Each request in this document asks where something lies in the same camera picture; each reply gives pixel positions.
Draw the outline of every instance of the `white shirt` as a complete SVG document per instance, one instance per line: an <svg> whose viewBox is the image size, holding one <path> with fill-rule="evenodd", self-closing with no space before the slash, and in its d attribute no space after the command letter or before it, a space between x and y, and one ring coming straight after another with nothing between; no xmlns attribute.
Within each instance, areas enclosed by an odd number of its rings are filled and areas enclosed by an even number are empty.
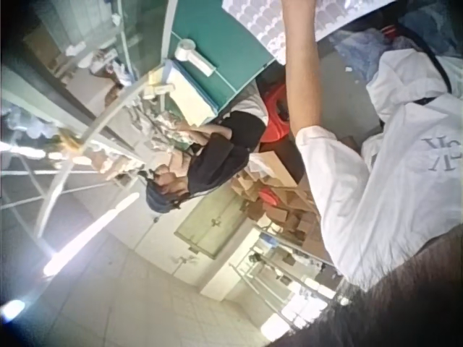
<svg viewBox="0 0 463 347"><path fill-rule="evenodd" d="M462 222L463 102L423 53L391 51L367 86L386 122L371 172L321 127L297 146L335 266L364 289ZM437 97L426 106L413 103Z"/></svg>
<svg viewBox="0 0 463 347"><path fill-rule="evenodd" d="M243 91L237 96L235 105L231 107L230 112L241 111L252 114L258 117L263 123L268 125L268 111L265 103L259 94L259 89L255 80L253 80Z"/></svg>

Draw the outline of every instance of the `printed logo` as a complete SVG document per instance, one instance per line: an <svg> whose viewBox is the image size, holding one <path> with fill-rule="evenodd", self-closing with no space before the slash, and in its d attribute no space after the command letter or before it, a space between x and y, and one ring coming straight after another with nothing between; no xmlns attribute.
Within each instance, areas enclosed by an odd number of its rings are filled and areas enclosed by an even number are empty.
<svg viewBox="0 0 463 347"><path fill-rule="evenodd" d="M428 169L429 171L437 171L443 169L444 171L453 171L458 167L456 160L462 159L463 154L461 150L462 144L457 140L446 141L446 136L437 137L435 139L421 139L426 142L433 150L446 149L447 154L439 154L434 161L433 165Z"/></svg>

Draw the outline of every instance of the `woman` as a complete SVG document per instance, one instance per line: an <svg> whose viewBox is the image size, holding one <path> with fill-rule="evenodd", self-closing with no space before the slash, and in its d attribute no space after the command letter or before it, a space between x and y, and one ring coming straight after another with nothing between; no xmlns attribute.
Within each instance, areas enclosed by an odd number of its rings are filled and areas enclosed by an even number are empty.
<svg viewBox="0 0 463 347"><path fill-rule="evenodd" d="M200 127L180 124L179 131L188 132L196 142L194 155L174 152L169 166L141 173L147 179L148 205L158 213L173 208L200 194L207 194L241 171L249 154L259 145L266 130L268 113L252 82L238 96L230 113L218 124Z"/></svg>

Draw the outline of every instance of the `patterned sheet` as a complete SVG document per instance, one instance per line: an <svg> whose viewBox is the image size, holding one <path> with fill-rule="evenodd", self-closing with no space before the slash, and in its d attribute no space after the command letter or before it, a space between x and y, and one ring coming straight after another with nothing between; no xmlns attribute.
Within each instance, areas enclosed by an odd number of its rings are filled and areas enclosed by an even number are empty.
<svg viewBox="0 0 463 347"><path fill-rule="evenodd" d="M379 9L394 0L318 0L315 38ZM223 0L222 8L246 27L280 64L286 63L281 0Z"/></svg>

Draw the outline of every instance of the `cabinet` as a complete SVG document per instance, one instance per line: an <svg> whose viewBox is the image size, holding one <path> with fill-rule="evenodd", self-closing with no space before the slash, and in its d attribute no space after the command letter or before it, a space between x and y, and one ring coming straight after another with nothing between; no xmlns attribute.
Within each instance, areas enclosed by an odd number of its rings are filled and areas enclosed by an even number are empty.
<svg viewBox="0 0 463 347"><path fill-rule="evenodd" d="M174 235L215 259L246 218L241 211L243 202L228 184L224 184L201 200Z"/></svg>

